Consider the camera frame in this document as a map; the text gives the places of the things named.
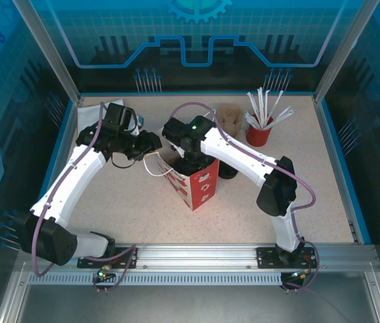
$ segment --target metal bracket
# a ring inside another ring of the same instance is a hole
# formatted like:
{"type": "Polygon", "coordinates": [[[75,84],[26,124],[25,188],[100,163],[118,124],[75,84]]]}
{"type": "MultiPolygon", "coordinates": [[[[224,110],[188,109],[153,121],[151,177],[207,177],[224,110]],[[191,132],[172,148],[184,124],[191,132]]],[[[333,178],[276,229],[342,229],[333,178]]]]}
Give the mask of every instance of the metal bracket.
{"type": "MultiPolygon", "coordinates": [[[[277,249],[274,248],[257,248],[257,268],[259,269],[285,269],[284,263],[280,260],[277,249]]],[[[316,268],[317,261],[314,249],[303,248],[299,253],[298,258],[293,263],[292,266],[287,267],[287,269],[307,269],[309,266],[311,268],[316,268]]]]}
{"type": "MultiPolygon", "coordinates": [[[[120,248],[115,247],[115,254],[119,254],[120,252],[123,252],[127,248],[120,248]]],[[[113,269],[124,269],[127,262],[129,261],[130,252],[124,254],[121,259],[115,263],[112,264],[113,269]]],[[[135,249],[135,254],[133,255],[133,259],[130,263],[129,269],[136,268],[136,262],[137,262],[137,248],[135,249]]],[[[94,262],[85,258],[79,258],[77,260],[77,267],[80,269],[99,269],[104,265],[110,264],[110,261],[104,261],[104,262],[94,262]]]]}

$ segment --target blue enclosure wall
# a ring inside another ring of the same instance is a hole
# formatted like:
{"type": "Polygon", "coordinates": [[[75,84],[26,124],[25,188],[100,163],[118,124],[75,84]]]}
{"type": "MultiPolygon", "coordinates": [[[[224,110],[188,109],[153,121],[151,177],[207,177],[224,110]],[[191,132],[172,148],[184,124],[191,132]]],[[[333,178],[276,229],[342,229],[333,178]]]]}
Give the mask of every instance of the blue enclosure wall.
{"type": "Polygon", "coordinates": [[[0,1],[0,302],[17,246],[2,225],[38,198],[68,101],[16,8],[0,1]]]}
{"type": "Polygon", "coordinates": [[[162,91],[248,90],[268,80],[271,90],[289,82],[289,90],[314,91],[361,2],[33,4],[80,91],[159,92],[156,81],[162,91]]]}
{"type": "Polygon", "coordinates": [[[380,3],[328,91],[326,102],[371,239],[380,254],[380,3]]]}

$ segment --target table surface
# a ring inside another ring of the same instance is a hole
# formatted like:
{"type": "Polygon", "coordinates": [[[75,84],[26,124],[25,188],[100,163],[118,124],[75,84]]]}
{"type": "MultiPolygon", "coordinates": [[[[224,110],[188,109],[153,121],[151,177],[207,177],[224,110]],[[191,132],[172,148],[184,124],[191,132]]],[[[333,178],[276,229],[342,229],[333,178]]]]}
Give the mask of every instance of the table surface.
{"type": "MultiPolygon", "coordinates": [[[[158,131],[178,105],[198,101],[218,108],[237,104],[252,111],[249,99],[241,96],[129,96],[126,106],[145,118],[147,131],[158,131]]],[[[85,97],[84,106],[111,102],[118,97],[85,97]]],[[[269,99],[270,106],[276,97],[269,99]]],[[[298,211],[298,228],[307,240],[317,243],[353,242],[343,202],[327,154],[323,135],[311,97],[284,96],[276,111],[292,105],[294,115],[271,131],[264,147],[255,150],[280,159],[283,155],[294,163],[296,175],[307,182],[317,195],[316,204],[298,211]]],[[[190,106],[177,118],[189,122],[205,114],[190,106]]],[[[237,139],[245,142],[244,130],[237,139]]],[[[116,164],[127,159],[114,155],[116,164]]],[[[160,173],[155,158],[148,158],[152,172],[160,173]]],[[[143,163],[129,169],[115,168],[110,162],[89,183],[78,201],[69,222],[75,232],[97,231],[120,243],[152,244],[242,244],[274,243],[276,235],[270,216],[256,205],[259,189],[241,173],[232,180],[218,179],[216,195],[195,211],[190,211],[165,178],[150,176],[143,163]]],[[[302,186],[296,191],[296,204],[309,202],[302,186]]]]}

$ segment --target aluminum frame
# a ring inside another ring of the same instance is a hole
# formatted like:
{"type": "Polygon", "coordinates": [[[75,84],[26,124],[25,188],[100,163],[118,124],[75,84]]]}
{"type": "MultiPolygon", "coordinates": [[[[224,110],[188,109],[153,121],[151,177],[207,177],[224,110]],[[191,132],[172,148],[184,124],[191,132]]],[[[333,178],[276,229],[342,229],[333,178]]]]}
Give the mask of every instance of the aluminum frame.
{"type": "Polygon", "coordinates": [[[317,86],[315,92],[316,103],[320,104],[324,99],[328,89],[331,87],[344,62],[346,62],[350,52],[356,45],[359,36],[362,34],[362,31],[373,15],[379,1],[380,0],[363,0],[362,5],[352,20],[352,23],[349,25],[346,35],[343,37],[336,53],[334,54],[334,57],[329,62],[325,74],[323,74],[323,77],[317,86]]]}
{"type": "MultiPolygon", "coordinates": [[[[224,273],[246,275],[293,271],[292,269],[287,271],[257,269],[256,248],[264,246],[272,247],[273,244],[141,244],[137,245],[139,248],[137,267],[129,273],[135,276],[161,274],[163,277],[176,277],[180,273],[209,273],[224,276],[224,273]]],[[[375,247],[358,244],[320,244],[317,247],[321,257],[321,273],[365,273],[368,292],[380,321],[380,263],[375,247]]],[[[41,267],[47,264],[44,260],[39,262],[41,267]]],[[[20,252],[1,304],[0,323],[16,322],[22,310],[27,285],[30,285],[31,270],[30,255],[20,252]]],[[[94,273],[95,270],[77,269],[76,260],[72,260],[65,266],[54,266],[51,272],[71,277],[72,275],[80,276],[82,273],[94,273]]],[[[42,285],[57,285],[57,282],[51,280],[51,284],[43,282],[42,285]]],[[[66,285],[87,285],[87,283],[81,280],[80,283],[74,281],[66,285]]],[[[165,284],[157,283],[157,285],[170,285],[170,283],[165,281],[165,284]]]]}
{"type": "Polygon", "coordinates": [[[79,102],[80,93],[70,76],[61,56],[30,0],[12,0],[22,19],[31,31],[37,45],[52,67],[55,75],[73,102],[79,102]]]}
{"type": "Polygon", "coordinates": [[[20,270],[13,270],[3,300],[1,301],[0,323],[17,322],[22,310],[29,276],[30,273],[25,270],[24,264],[22,264],[20,270]]]}

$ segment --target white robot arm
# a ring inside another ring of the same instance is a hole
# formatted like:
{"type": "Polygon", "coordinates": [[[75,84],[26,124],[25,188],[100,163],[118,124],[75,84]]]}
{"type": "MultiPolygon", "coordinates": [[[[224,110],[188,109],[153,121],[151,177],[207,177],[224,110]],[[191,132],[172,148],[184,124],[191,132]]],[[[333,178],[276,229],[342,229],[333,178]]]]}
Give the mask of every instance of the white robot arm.
{"type": "MultiPolygon", "coordinates": [[[[110,105],[105,120],[110,120],[107,118],[108,114],[113,113],[114,106],[111,109],[110,105]]],[[[115,122],[115,126],[118,125],[120,125],[119,120],[115,122]]],[[[144,154],[161,148],[160,139],[154,133],[142,131],[136,135],[115,131],[110,124],[105,127],[105,131],[99,136],[93,148],[62,181],[44,217],[38,236],[37,255],[55,264],[63,265],[75,257],[114,256],[115,241],[112,238],[94,232],[73,235],[65,229],[69,223],[69,217],[88,183],[113,152],[124,153],[129,159],[140,160],[144,154]]],[[[80,133],[77,140],[78,146],[73,150],[65,170],[73,165],[73,161],[88,146],[94,130],[95,127],[88,127],[80,133]]],[[[232,141],[249,153],[257,154],[267,162],[293,172],[293,165],[289,159],[283,157],[281,160],[276,160],[264,156],[231,137],[225,141],[215,124],[202,116],[196,117],[190,124],[183,124],[171,118],[165,124],[162,134],[172,145],[180,148],[182,154],[185,155],[183,160],[191,162],[190,167],[202,168],[205,166],[207,156],[212,156],[236,168],[252,180],[261,188],[257,205],[262,211],[272,216],[277,237],[276,245],[279,250],[287,257],[293,258],[294,254],[303,247],[294,232],[290,216],[290,209],[296,198],[296,182],[272,167],[255,161],[228,142],[232,141]]],[[[23,251],[31,252],[34,227],[48,195],[57,182],[58,180],[33,205],[30,213],[20,213],[18,218],[15,218],[16,233],[23,251]]]]}

